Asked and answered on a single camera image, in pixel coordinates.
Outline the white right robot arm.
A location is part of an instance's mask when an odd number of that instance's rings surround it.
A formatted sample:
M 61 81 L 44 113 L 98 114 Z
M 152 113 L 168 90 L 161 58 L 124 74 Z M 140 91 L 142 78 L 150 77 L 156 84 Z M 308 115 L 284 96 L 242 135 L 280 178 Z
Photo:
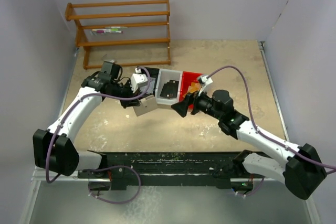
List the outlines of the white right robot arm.
M 254 152 L 243 152 L 236 163 L 244 171 L 277 180 L 303 200 L 307 200 L 327 177 L 320 156 L 312 145 L 300 146 L 259 128 L 234 108 L 228 91 L 216 90 L 211 97 L 206 93 L 188 93 L 171 108 L 184 118 L 189 106 L 193 107 L 192 115 L 203 112 L 217 119 L 223 133 L 264 153 L 260 156 Z

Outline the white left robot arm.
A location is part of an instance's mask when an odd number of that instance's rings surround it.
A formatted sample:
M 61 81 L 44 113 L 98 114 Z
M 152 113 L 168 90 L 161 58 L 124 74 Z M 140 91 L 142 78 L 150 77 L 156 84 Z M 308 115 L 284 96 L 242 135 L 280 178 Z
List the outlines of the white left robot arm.
M 136 106 L 139 98 L 150 87 L 150 73 L 145 67 L 137 67 L 128 81 L 120 83 L 122 67 L 105 61 L 101 69 L 86 77 L 64 113 L 47 129 L 37 129 L 33 134 L 35 165 L 45 170 L 46 181 L 52 183 L 50 172 L 58 176 L 70 176 L 78 170 L 96 170 L 103 164 L 102 154 L 79 151 L 75 138 L 94 109 L 106 98 L 119 100 L 122 107 Z

